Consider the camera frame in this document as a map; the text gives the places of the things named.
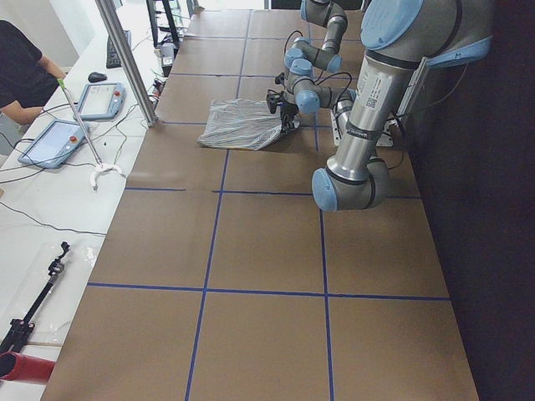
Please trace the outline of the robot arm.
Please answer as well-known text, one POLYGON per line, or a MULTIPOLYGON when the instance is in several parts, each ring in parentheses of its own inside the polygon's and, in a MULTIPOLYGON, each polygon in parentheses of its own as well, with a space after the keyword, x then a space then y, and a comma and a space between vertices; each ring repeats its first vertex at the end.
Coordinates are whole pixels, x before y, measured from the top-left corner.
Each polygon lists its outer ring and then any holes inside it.
POLYGON ((296 59, 305 59, 317 69, 339 72, 342 64, 339 50, 348 27, 345 11, 334 1, 302 1, 300 16, 303 21, 324 30, 323 42, 316 47, 308 38, 295 38, 284 53, 285 68, 290 69, 296 59))
POLYGON ((341 140, 336 154, 313 173, 312 192, 323 211, 363 210, 387 195, 389 172, 375 148, 387 119, 400 107, 413 73, 475 62, 492 40, 493 1, 373 1, 364 11, 364 59, 356 89, 313 81, 313 69, 337 73, 339 46, 348 27, 332 1, 303 1, 303 20, 326 28, 321 48, 298 38, 286 51, 281 112, 288 127, 296 114, 331 109, 341 140))

